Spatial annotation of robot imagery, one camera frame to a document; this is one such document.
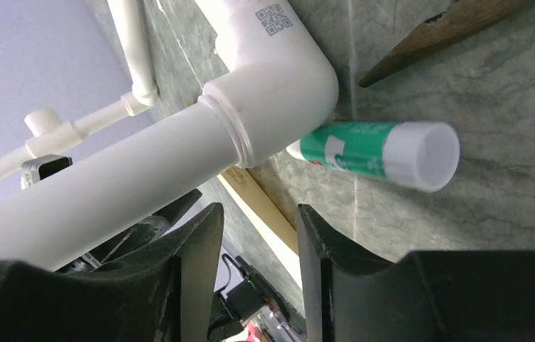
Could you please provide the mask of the white green glue stick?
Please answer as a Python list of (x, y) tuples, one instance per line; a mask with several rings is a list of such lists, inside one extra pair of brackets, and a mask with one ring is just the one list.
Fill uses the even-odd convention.
[(297, 160), (436, 192), (456, 173), (460, 143), (443, 122), (335, 122), (290, 144)]

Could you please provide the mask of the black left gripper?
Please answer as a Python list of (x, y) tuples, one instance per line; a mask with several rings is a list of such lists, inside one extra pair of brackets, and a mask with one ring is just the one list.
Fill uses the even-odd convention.
[(202, 193), (194, 189), (125, 231), (78, 257), (59, 269), (62, 274), (94, 271), (108, 262), (125, 256), (168, 233), (182, 220)]

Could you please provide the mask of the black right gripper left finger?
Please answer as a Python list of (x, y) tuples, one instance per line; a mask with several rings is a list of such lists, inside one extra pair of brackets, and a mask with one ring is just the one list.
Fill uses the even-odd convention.
[(224, 208), (93, 272), (0, 261), (0, 341), (205, 341)]

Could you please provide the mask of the tan paper envelope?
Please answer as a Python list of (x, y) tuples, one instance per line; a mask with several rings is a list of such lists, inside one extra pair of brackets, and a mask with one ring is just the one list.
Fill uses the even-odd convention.
[(232, 166), (217, 179), (261, 235), (299, 288), (303, 287), (296, 230), (251, 174)]

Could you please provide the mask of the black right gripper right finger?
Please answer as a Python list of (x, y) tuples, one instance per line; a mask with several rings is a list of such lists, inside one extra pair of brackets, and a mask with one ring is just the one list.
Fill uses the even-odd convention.
[(310, 341), (535, 341), (535, 251), (419, 250), (392, 263), (298, 206)]

